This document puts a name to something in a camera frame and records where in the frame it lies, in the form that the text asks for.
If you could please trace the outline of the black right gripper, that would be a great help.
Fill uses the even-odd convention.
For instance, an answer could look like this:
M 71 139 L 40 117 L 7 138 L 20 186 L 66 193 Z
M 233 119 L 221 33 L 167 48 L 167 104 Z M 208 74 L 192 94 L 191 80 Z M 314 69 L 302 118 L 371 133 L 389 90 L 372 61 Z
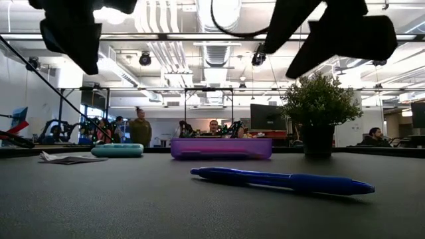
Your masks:
M 310 21 L 310 33 L 292 60 L 286 76 L 299 78 L 338 55 L 387 60 L 398 46 L 392 21 L 385 15 L 366 16 L 365 0 L 325 0 L 325 19 Z M 275 53 L 289 40 L 321 0 L 277 0 L 264 41 L 264 53 Z M 336 21 L 329 19 L 349 19 Z M 342 24 L 337 33 L 337 24 Z

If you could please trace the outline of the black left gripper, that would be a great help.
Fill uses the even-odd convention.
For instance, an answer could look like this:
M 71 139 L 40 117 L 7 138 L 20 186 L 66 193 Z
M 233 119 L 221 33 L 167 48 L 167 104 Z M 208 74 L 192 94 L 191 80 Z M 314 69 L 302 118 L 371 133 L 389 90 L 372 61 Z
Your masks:
M 129 15 L 135 9 L 136 0 L 28 0 L 28 3 L 44 11 L 40 30 L 47 49 L 67 55 L 86 74 L 95 75 L 98 74 L 102 24 L 93 23 L 94 11 L 111 9 Z M 58 27 L 53 22 L 93 24 Z

